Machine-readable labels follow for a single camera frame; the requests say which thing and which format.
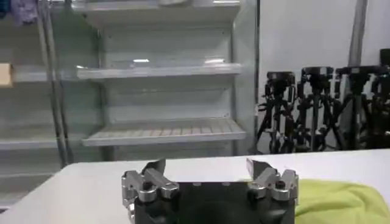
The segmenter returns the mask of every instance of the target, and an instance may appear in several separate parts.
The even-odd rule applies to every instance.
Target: cardboard box
[[[9,88],[12,84],[12,65],[0,63],[0,88]]]

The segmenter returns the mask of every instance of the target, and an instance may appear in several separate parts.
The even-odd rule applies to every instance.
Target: tripod
[[[306,141],[310,141],[310,150],[316,152],[326,148],[326,136],[330,129],[335,134],[336,141],[340,148],[343,148],[342,138],[336,126],[335,119],[331,106],[336,103],[335,99],[330,97],[330,79],[333,77],[333,68],[331,67],[308,67],[302,69],[301,81],[298,84],[299,98],[299,117],[297,120],[297,150],[307,151]],[[303,93],[306,82],[309,82],[312,89],[312,94],[306,97]],[[324,106],[323,124],[327,128],[318,130],[318,118],[320,105]],[[306,128],[307,110],[313,108],[313,117],[311,120],[311,128]]]
[[[370,113],[369,110],[370,100],[368,100],[367,96],[363,94],[363,88],[365,84],[370,80],[371,74],[387,75],[389,74],[389,70],[387,67],[382,67],[382,66],[360,66],[360,67],[339,68],[336,70],[336,73],[339,77],[341,75],[347,75],[350,83],[351,93],[346,95],[340,107],[338,116],[345,110],[348,103],[352,101],[352,114],[350,120],[350,127],[349,127],[349,132],[346,133],[347,149],[356,150],[358,149],[358,145],[360,143],[359,135],[360,135],[361,127],[359,127],[358,117],[360,117],[361,107],[363,108],[364,115],[366,117],[365,127],[367,128],[367,136],[368,138],[373,137],[374,117]],[[377,102],[378,102],[377,97],[374,96],[371,105],[373,114],[376,113]]]
[[[360,143],[366,142],[367,149],[382,149],[389,147],[389,121],[390,121],[390,70],[383,66],[377,69],[375,79],[372,82],[371,92],[374,94],[371,104],[370,116],[361,127],[360,132],[367,130],[367,136],[360,139]]]
[[[267,84],[265,86],[266,103],[262,103],[259,111],[265,111],[266,114],[260,125],[257,133],[257,142],[260,140],[261,135],[267,128],[272,128],[271,141],[269,144],[269,151],[271,154],[279,154],[285,152],[292,152],[294,148],[293,132],[294,132],[294,119],[291,114],[294,108],[294,84],[295,76],[292,72],[268,72]],[[288,100],[284,100],[284,93],[288,88]],[[285,141],[281,145],[280,138],[280,126],[281,116],[286,117],[285,122]]]

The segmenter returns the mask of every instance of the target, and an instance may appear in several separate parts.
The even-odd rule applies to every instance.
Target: yellow-green towel
[[[390,212],[373,188],[335,181],[299,181],[296,224],[390,224]]]

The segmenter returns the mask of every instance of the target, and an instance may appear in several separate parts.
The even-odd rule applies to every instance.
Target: white shelving unit
[[[13,85],[0,88],[0,209],[8,209],[60,170],[50,85],[38,25],[0,20],[0,63]]]
[[[72,1],[71,10],[62,4],[50,9],[50,47],[63,80],[77,81],[64,87],[73,99],[64,113],[81,145],[121,155],[142,149],[141,157],[149,149],[164,154],[167,145],[171,157],[184,149],[191,156],[247,153],[255,132],[255,0],[83,0]],[[75,90],[75,83],[84,88]],[[87,105],[84,97],[92,95],[99,105]],[[95,132],[76,135],[90,124]]]

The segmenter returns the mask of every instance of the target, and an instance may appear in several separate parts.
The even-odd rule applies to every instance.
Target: shelf
[[[12,80],[15,83],[21,82],[46,82],[46,70],[39,66],[18,66],[14,68]]]
[[[244,139],[245,137],[245,132],[233,120],[211,118],[111,125],[84,139],[83,145],[228,141]]]
[[[50,175],[0,178],[0,210],[9,209],[49,177]]]
[[[79,79],[117,79],[137,77],[167,77],[186,75],[236,75],[241,73],[240,64],[218,64],[210,66],[184,66],[130,69],[79,69]]]
[[[0,150],[57,148],[53,126],[10,127],[0,130]]]
[[[158,0],[74,1],[72,8],[76,13],[85,15],[94,27],[109,24],[232,23],[240,8],[239,0],[189,2],[163,6]]]

